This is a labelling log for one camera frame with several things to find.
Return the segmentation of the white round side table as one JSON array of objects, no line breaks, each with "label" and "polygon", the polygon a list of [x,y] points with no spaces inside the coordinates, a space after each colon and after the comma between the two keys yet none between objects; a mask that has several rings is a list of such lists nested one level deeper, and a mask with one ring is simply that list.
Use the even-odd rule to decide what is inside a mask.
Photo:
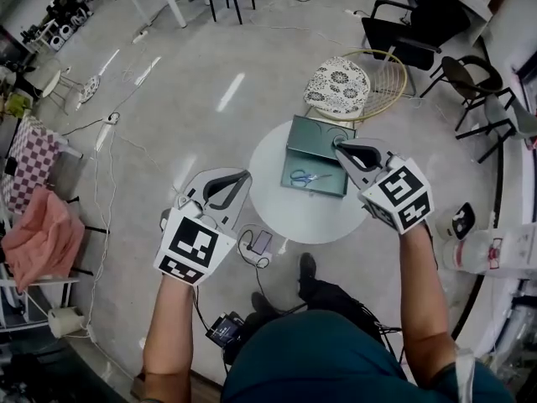
[{"label": "white round side table", "polygon": [[66,104],[68,96],[73,92],[82,93],[83,85],[67,77],[62,70],[57,70],[44,86],[40,98],[49,99],[64,115],[67,115]]}]

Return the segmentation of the person's black shoe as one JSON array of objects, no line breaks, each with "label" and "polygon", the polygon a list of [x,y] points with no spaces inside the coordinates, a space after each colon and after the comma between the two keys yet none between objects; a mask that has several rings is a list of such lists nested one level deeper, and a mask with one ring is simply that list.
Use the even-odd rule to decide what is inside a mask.
[{"label": "person's black shoe", "polygon": [[314,280],[316,276],[316,261],[312,254],[303,253],[299,260],[299,283],[304,285],[310,280]]},{"label": "person's black shoe", "polygon": [[251,303],[255,312],[265,316],[277,315],[277,310],[270,304],[267,298],[260,292],[251,294]]}]

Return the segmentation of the green storage box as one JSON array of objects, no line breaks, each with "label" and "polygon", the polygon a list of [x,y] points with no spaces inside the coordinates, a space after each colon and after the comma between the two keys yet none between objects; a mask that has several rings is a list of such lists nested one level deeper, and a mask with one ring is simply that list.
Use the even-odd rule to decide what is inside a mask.
[{"label": "green storage box", "polygon": [[[335,147],[355,137],[354,129],[295,116],[285,145],[281,185],[343,198],[347,194],[347,173],[335,156]],[[307,187],[292,186],[289,174],[297,169],[311,174],[332,174],[332,177],[313,181]]]}]

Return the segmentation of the blue scissors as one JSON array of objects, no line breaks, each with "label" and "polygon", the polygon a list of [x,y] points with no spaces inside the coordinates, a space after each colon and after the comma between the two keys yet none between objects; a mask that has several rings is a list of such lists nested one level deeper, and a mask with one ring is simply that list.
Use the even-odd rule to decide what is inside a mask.
[{"label": "blue scissors", "polygon": [[332,177],[332,174],[311,174],[302,169],[293,170],[289,174],[290,184],[298,187],[307,187],[311,182],[327,177]]}]

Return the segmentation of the black round-back chair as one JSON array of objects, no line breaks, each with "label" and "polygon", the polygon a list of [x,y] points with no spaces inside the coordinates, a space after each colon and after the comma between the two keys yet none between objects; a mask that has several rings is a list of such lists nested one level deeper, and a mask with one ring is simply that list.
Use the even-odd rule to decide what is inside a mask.
[{"label": "black round-back chair", "polygon": [[420,99],[441,81],[450,84],[463,97],[464,113],[456,125],[456,132],[470,110],[483,104],[486,97],[503,90],[500,73],[487,60],[475,55],[465,55],[458,59],[443,57],[430,78],[432,82],[419,95]]}]

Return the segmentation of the purple phone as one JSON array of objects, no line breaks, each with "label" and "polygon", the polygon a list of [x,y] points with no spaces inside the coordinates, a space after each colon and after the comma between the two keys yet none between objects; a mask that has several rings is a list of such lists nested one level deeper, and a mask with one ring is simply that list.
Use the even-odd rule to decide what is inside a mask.
[{"label": "purple phone", "polygon": [[261,230],[255,241],[250,244],[251,251],[257,255],[263,255],[272,241],[273,234],[266,230]]}]

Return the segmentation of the row of white black devices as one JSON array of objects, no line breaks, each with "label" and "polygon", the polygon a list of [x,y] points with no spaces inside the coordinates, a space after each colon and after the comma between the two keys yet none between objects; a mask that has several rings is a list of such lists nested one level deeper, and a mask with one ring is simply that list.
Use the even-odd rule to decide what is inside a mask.
[{"label": "row of white black devices", "polygon": [[66,41],[83,26],[93,14],[84,0],[53,0],[46,12],[50,19],[52,37],[49,46],[60,50]]}]

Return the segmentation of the small white black-faced robot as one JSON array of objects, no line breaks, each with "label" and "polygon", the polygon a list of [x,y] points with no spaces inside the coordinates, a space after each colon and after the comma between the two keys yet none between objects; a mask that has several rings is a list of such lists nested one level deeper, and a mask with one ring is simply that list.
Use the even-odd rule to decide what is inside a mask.
[{"label": "small white black-faced robot", "polygon": [[435,221],[436,230],[444,240],[463,240],[475,224],[475,212],[469,202],[446,209]]}]

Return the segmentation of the person's right black shoe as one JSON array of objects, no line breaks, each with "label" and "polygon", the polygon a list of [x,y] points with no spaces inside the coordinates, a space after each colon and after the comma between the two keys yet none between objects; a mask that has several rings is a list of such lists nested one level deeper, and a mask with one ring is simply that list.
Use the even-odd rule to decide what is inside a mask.
[{"label": "person's right black shoe", "polygon": [[316,261],[312,254],[303,253],[299,260],[299,283],[304,285],[310,280],[314,280],[316,276]]}]

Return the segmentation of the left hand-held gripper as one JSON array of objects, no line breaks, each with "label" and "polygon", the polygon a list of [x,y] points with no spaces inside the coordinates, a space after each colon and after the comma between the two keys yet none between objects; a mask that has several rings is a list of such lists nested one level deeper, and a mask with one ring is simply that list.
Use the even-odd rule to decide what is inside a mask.
[{"label": "left hand-held gripper", "polygon": [[233,230],[253,178],[248,170],[216,168],[198,173],[179,194],[177,204],[163,213],[163,237],[153,267],[190,286],[206,280],[236,245],[227,235],[201,221],[205,205],[221,230]]}]

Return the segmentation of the black screen device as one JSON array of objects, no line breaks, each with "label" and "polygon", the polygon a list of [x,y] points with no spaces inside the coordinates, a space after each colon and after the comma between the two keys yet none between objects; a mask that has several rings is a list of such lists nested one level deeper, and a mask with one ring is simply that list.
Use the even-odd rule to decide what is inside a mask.
[{"label": "black screen device", "polygon": [[240,339],[244,320],[234,311],[222,313],[206,331],[209,338],[219,348]]}]

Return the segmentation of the pink cloth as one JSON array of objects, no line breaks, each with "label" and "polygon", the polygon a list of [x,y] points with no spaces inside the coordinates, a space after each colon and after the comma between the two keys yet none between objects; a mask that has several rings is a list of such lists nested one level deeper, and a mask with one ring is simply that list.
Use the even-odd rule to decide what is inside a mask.
[{"label": "pink cloth", "polygon": [[85,235],[85,225],[67,203],[39,186],[13,229],[1,241],[17,291],[45,277],[67,278]]}]

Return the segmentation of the clear red-printed plastic bag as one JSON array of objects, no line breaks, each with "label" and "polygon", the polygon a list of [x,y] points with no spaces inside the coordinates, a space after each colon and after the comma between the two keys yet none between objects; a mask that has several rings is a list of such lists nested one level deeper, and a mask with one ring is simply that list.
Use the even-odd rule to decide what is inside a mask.
[{"label": "clear red-printed plastic bag", "polygon": [[441,260],[447,269],[482,275],[499,268],[502,244],[503,238],[493,232],[472,232],[463,240],[446,242]]}]

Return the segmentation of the green plant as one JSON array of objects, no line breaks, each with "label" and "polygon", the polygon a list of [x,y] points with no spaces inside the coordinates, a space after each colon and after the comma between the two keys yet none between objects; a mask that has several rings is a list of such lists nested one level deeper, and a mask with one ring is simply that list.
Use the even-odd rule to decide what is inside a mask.
[{"label": "green plant", "polygon": [[2,115],[23,118],[26,111],[31,107],[31,99],[24,95],[10,93],[8,98],[0,95],[0,114]]}]

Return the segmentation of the floral seat cushion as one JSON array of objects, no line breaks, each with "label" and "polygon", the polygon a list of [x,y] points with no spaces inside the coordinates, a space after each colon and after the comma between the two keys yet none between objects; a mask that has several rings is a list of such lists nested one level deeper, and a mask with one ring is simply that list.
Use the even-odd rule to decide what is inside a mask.
[{"label": "floral seat cushion", "polygon": [[337,117],[360,113],[371,89],[367,73],[356,63],[334,56],[314,73],[304,91],[305,103]]}]

